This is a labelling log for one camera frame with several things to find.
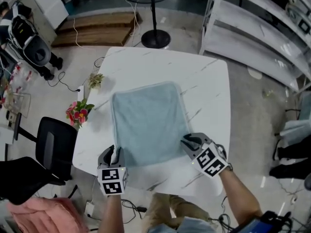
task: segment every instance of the sleeve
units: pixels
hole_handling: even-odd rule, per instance
[[[18,6],[18,13],[28,19],[31,13],[31,8],[21,4]]]

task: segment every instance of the wooden board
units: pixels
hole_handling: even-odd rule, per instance
[[[79,30],[77,42],[88,46],[124,46],[132,28],[95,28]],[[52,47],[76,46],[76,31],[62,33],[53,41]]]
[[[134,13],[122,12],[102,14],[90,17],[76,18],[74,27],[76,30],[86,28],[113,28],[113,27],[133,27],[134,26]],[[74,31],[73,20],[66,21],[57,31],[57,33]]]

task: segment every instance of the pink cushion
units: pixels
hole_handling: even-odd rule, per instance
[[[89,232],[67,198],[31,198],[22,205],[8,203],[7,208],[24,233]]]

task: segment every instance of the gray floor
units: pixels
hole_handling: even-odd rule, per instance
[[[140,29],[137,28],[135,36],[130,38],[127,46],[138,44],[136,47],[143,47],[140,36],[152,26],[151,13],[149,8],[139,8],[139,13],[143,19]],[[198,52],[198,42],[200,41],[200,27],[202,17],[173,11],[168,9],[158,9],[157,19],[160,29],[170,33],[172,41],[167,50],[176,50],[196,54]],[[72,47],[54,49],[53,52],[64,58],[63,70],[66,76],[63,82],[72,89],[80,86],[87,76],[93,71],[93,62],[101,56],[105,56],[109,47]],[[286,108],[292,108],[294,103],[291,98],[286,97],[285,87],[275,80],[263,75],[260,80],[254,79],[248,73],[246,66],[225,59],[228,64],[230,93],[231,93],[231,137],[229,161],[232,163],[236,174],[245,185],[258,198],[263,211],[272,210],[284,215],[287,211],[292,211],[293,216],[302,222],[306,222],[310,215],[311,193],[303,189],[300,180],[281,180],[280,183],[273,177],[268,176],[272,165],[272,153],[276,139],[274,133],[278,132],[282,124],[288,117],[294,114],[285,115]],[[32,94],[32,101],[28,118],[23,118],[21,125],[30,133],[36,134],[39,122],[43,116],[53,117],[61,121],[68,122],[65,111],[72,101],[77,99],[76,93],[72,93],[67,88],[58,84],[51,88],[47,82],[38,76],[34,76],[34,83],[29,89]],[[33,142],[20,137],[9,149],[9,158],[16,159],[22,156],[35,157],[35,145]],[[47,185],[39,190],[42,197],[51,198],[54,193],[61,196],[68,196],[75,184],[79,189],[72,198],[76,207],[82,213],[87,200],[93,200],[95,204],[95,218],[100,218],[104,208],[105,199],[102,196],[98,184],[94,183],[94,176],[72,169],[73,180],[67,182],[64,187]],[[298,200],[291,204],[292,195],[297,193]],[[199,204],[207,210],[211,217],[216,218],[222,213],[221,201],[225,193],[215,197],[213,201],[198,201],[195,197],[186,199]],[[147,191],[127,188],[123,198],[130,199],[136,206],[149,206],[151,193]],[[5,213],[0,204],[0,211]],[[225,202],[226,212],[231,217],[232,226],[236,222]],[[123,208],[124,222],[131,219],[133,211]],[[88,226],[96,228],[98,221],[86,218]],[[136,217],[131,223],[125,225],[127,233],[140,232],[140,219]]]
[[[162,2],[157,2],[156,7],[203,15],[205,12],[206,4],[207,0],[164,0]],[[76,15],[79,13],[99,9],[120,8],[127,6],[129,6],[129,4],[126,3],[125,0],[80,0],[80,4],[76,7],[73,6],[72,2],[66,4],[66,8],[70,15]],[[139,3],[138,7],[150,8],[150,4]]]

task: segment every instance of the black office chair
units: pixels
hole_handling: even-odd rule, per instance
[[[18,135],[34,141],[35,157],[37,161],[50,170],[58,178],[67,181],[71,179],[74,145],[77,131],[62,121],[50,117],[43,117],[40,121],[37,137],[34,137],[20,127],[21,113],[17,114],[14,128],[14,139]]]
[[[0,198],[20,205],[46,184],[65,185],[65,182],[30,157],[0,162]]]

